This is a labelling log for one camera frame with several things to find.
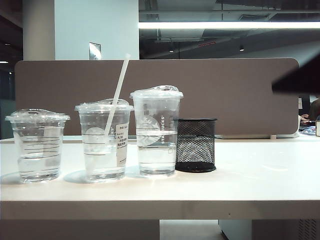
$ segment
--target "starbucks cup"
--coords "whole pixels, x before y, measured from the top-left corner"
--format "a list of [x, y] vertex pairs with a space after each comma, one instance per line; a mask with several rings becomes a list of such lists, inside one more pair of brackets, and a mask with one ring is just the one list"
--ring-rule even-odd
[[[111, 98], [75, 107], [80, 117], [88, 182], [108, 182], [125, 175], [129, 117], [134, 108], [123, 99], [119, 99], [117, 105], [112, 102]], [[110, 131], [106, 133], [112, 108], [115, 108], [114, 116]]]
[[140, 174], [172, 175], [176, 165], [177, 120], [183, 93], [161, 85], [136, 90], [133, 98]]
[[62, 140], [70, 117], [43, 109], [21, 109], [6, 116], [18, 147], [20, 181], [33, 183], [59, 176]]

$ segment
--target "desk partition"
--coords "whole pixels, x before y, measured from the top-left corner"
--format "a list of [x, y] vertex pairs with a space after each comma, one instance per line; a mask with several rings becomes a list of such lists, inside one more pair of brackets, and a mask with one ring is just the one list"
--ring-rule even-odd
[[[70, 115], [65, 135], [80, 135], [75, 105], [112, 98], [122, 60], [20, 61], [15, 66], [16, 107]], [[273, 94], [272, 82], [298, 67], [292, 58], [131, 60], [120, 98], [133, 104], [137, 89], [174, 85], [184, 94], [182, 118], [218, 118], [220, 135], [292, 134], [298, 97]], [[135, 134], [131, 113], [129, 134]]]

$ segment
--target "white desk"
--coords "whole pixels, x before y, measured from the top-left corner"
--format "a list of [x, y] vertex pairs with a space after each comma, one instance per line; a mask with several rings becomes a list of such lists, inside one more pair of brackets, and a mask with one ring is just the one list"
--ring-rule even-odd
[[61, 175], [18, 184], [17, 152], [1, 142], [1, 219], [319, 219], [320, 137], [216, 140], [208, 173], [139, 176], [128, 145], [126, 177], [85, 183], [82, 144], [65, 140]]

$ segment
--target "flat lid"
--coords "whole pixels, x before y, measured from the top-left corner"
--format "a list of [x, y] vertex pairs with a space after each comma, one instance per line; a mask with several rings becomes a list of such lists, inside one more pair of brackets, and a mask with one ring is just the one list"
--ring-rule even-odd
[[29, 122], [50, 122], [50, 121], [66, 121], [70, 120], [68, 115], [64, 113], [57, 113], [44, 109], [20, 109], [6, 116], [5, 120], [20, 123]]
[[112, 104], [114, 101], [113, 98], [104, 99], [95, 102], [84, 102], [80, 105], [75, 106], [74, 110], [87, 113], [87, 112], [110, 112], [112, 108], [115, 108], [116, 111], [132, 111], [134, 110], [133, 106], [130, 106], [126, 100], [118, 99], [117, 104]]
[[130, 98], [179, 98], [182, 99], [184, 94], [175, 86], [160, 85], [148, 89], [136, 90], [130, 93]]

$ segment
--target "black mesh pen holder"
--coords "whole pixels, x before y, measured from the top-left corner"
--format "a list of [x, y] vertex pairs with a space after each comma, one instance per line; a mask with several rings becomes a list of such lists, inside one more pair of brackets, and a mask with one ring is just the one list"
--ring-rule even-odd
[[175, 169], [205, 173], [215, 167], [216, 118], [179, 119]]

